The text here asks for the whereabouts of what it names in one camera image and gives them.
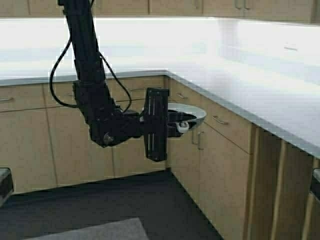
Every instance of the white countertop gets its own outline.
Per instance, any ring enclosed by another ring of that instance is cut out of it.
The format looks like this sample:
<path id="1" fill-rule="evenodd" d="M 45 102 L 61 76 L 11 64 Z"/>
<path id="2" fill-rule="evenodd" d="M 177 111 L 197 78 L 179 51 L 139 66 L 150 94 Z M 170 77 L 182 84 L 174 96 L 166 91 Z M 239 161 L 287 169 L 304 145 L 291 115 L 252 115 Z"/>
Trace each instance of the white countertop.
<path id="1" fill-rule="evenodd" d="M 320 86 L 222 58 L 112 57 L 122 77 L 167 75 L 243 118 L 320 158 Z M 0 63 L 0 86 L 47 83 L 52 61 Z M 20 76 L 13 67 L 19 66 Z M 56 81 L 76 80 L 72 61 Z"/>

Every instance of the black robotic arm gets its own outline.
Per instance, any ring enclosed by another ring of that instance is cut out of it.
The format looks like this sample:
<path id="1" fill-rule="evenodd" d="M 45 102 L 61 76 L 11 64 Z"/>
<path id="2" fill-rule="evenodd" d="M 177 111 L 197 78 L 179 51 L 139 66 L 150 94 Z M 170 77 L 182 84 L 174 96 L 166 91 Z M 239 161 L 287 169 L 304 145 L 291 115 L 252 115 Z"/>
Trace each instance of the black robotic arm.
<path id="1" fill-rule="evenodd" d="M 192 114 L 168 110 L 169 90 L 148 88 L 141 113 L 123 111 L 111 97 L 96 37 L 89 0 L 58 0 L 64 6 L 78 80 L 73 83 L 76 106 L 89 125 L 92 141 L 102 147 L 115 146 L 144 136 L 147 158 L 167 159 L 167 138 L 180 137 Z"/>

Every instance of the gray rug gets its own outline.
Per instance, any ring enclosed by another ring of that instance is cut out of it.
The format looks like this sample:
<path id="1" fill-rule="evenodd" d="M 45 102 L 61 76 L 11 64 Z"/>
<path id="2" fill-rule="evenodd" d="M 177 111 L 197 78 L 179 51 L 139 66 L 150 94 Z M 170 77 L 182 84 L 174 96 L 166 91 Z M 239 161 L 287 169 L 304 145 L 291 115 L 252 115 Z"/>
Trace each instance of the gray rug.
<path id="1" fill-rule="evenodd" d="M 26 240 L 149 240 L 139 218 L 65 231 Z"/>

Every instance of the black cable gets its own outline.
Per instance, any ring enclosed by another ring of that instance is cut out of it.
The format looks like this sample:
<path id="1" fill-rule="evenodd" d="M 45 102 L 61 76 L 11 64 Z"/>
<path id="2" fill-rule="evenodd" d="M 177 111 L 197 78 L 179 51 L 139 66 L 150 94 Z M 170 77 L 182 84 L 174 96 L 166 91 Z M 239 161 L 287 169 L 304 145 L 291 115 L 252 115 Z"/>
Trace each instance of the black cable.
<path id="1" fill-rule="evenodd" d="M 104 63 L 106 64 L 106 66 L 108 67 L 108 69 L 110 70 L 112 76 L 114 77 L 115 81 L 121 86 L 121 88 L 125 91 L 125 93 L 127 94 L 128 98 L 129 98 L 129 104 L 126 107 L 126 109 L 124 110 L 124 112 L 126 112 L 132 104 L 132 98 L 130 93 L 128 92 L 128 90 L 126 89 L 126 87 L 118 80 L 117 76 L 115 75 L 114 71 L 112 70 L 111 66 L 109 65 L 109 63 L 107 62 L 107 60 L 105 59 L 105 57 L 101 54 L 100 52 L 100 57 L 102 58 L 102 60 L 104 61 Z"/>
<path id="2" fill-rule="evenodd" d="M 95 0 L 92 0 L 91 1 L 91 4 L 90 4 L 90 7 L 92 8 L 93 5 L 94 5 L 94 2 Z M 65 46 L 65 48 L 63 49 L 61 55 L 59 56 L 59 58 L 57 59 L 57 61 L 55 62 L 53 68 L 52 68 L 52 71 L 51 71 L 51 74 L 50 74 L 50 79 L 49 79 L 49 87 L 50 87 L 50 92 L 51 92 L 51 95 L 53 96 L 54 100 L 56 100 L 60 105 L 62 106 L 65 106 L 65 107 L 69 107 L 69 108 L 77 108 L 78 106 L 76 104 L 68 104 L 68 103 L 65 103 L 63 101 L 61 101 L 55 94 L 55 91 L 54 91 L 54 86 L 53 86 L 53 79 L 54 79 L 54 75 L 55 75 L 55 72 L 56 72 L 56 69 L 58 67 L 58 65 L 60 64 L 61 60 L 64 58 L 64 56 L 66 55 L 69 47 L 71 45 L 71 36 L 69 37 L 69 40 Z M 118 80 L 117 76 L 115 75 L 114 71 L 112 70 L 112 68 L 110 67 L 109 63 L 107 62 L 107 60 L 105 59 L 105 57 L 101 54 L 100 52 L 100 57 L 102 58 L 102 60 L 104 61 L 104 63 L 106 64 L 106 66 L 108 67 L 108 69 L 110 70 L 112 76 L 114 77 L 115 81 L 121 86 L 121 88 L 125 91 L 125 93 L 127 94 L 128 98 L 129 98 L 129 104 L 128 106 L 126 107 L 126 109 L 124 110 L 124 112 L 126 112 L 131 104 L 132 104 L 132 98 L 130 96 L 130 93 L 128 92 L 128 90 L 126 89 L 126 87 Z"/>

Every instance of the dark floor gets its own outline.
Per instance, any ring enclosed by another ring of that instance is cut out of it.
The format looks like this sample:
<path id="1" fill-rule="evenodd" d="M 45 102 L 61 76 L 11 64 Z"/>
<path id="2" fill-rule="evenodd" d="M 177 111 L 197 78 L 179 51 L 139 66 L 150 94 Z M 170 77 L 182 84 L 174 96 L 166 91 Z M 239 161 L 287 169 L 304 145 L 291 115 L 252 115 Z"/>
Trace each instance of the dark floor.
<path id="1" fill-rule="evenodd" d="M 0 240 L 140 218 L 150 240 L 222 240 L 170 171 L 12 196 Z"/>

